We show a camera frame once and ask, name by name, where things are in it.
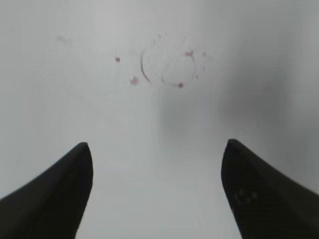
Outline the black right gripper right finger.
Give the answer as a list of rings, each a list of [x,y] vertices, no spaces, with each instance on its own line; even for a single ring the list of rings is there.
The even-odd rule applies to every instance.
[[[319,196],[236,139],[227,141],[221,182],[243,239],[317,239]]]

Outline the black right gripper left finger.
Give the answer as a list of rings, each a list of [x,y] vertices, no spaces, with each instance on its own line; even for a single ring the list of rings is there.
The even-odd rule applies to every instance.
[[[74,239],[93,186],[88,143],[81,142],[0,200],[2,239]]]

